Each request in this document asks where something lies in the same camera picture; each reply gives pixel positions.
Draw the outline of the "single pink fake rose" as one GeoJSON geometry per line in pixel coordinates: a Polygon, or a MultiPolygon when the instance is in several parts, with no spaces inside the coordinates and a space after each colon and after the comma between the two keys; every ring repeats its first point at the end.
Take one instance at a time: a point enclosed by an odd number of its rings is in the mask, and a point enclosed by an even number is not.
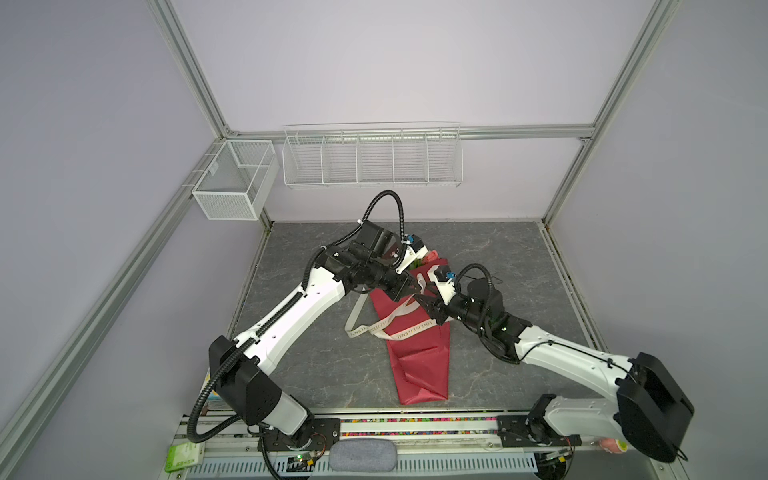
{"type": "Polygon", "coordinates": [[[436,250],[429,251],[423,258],[424,263],[432,263],[440,259],[440,255],[436,250]]]}

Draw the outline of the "cream ribbon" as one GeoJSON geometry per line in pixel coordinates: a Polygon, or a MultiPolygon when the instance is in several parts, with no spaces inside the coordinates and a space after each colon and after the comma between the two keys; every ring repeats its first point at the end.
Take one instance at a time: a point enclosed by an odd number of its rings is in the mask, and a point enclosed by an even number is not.
{"type": "Polygon", "coordinates": [[[370,325],[357,325],[359,315],[369,298],[368,294],[361,294],[356,301],[351,313],[349,314],[346,323],[344,325],[344,331],[349,338],[356,338],[365,333],[368,333],[377,338],[386,341],[403,341],[411,338],[423,331],[437,327],[438,323],[435,319],[428,318],[427,320],[416,324],[410,328],[401,330],[394,334],[388,334],[386,329],[399,317],[404,317],[411,313],[422,309],[422,306],[415,300],[415,296],[411,295],[403,303],[397,306],[388,316],[380,319],[378,322],[370,325]]]}

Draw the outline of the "red wrapping paper sheet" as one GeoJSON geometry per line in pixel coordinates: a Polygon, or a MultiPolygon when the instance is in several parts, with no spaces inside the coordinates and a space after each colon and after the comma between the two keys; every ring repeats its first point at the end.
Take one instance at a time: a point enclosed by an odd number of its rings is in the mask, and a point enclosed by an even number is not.
{"type": "MultiPolygon", "coordinates": [[[[393,301],[379,289],[371,293],[373,307],[379,319],[388,316],[408,297],[410,296],[393,301]]],[[[394,334],[428,318],[429,315],[422,308],[397,318],[386,332],[394,334]]],[[[450,336],[451,327],[445,323],[403,341],[387,341],[396,390],[402,405],[443,401],[448,398],[450,336]]]]}

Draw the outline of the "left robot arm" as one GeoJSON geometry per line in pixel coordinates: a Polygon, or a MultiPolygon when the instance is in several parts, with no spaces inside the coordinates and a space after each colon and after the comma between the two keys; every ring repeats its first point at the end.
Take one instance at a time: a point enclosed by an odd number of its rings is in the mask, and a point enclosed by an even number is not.
{"type": "Polygon", "coordinates": [[[395,237],[368,220],[346,246],[316,249],[300,284],[264,318],[233,339],[209,347],[210,376],[187,420],[187,439],[203,443],[242,421],[275,429],[299,447],[310,440],[311,411],[271,378],[294,342],[350,292],[379,289],[393,301],[418,291],[408,267],[428,250],[417,235],[395,237]]]}

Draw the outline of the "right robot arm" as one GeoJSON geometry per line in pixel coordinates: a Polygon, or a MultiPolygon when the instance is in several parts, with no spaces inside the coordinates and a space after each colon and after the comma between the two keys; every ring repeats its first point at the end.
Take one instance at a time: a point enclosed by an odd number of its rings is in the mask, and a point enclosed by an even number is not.
{"type": "Polygon", "coordinates": [[[437,323],[463,324],[496,359],[546,369],[596,395],[541,395],[524,423],[533,442],[602,437],[626,442],[659,462],[684,458],[681,446],[695,408],[661,360],[644,352],[611,354],[560,338],[506,311],[492,280],[477,279],[463,290],[461,278],[447,266],[420,274],[423,291],[414,298],[437,323]]]}

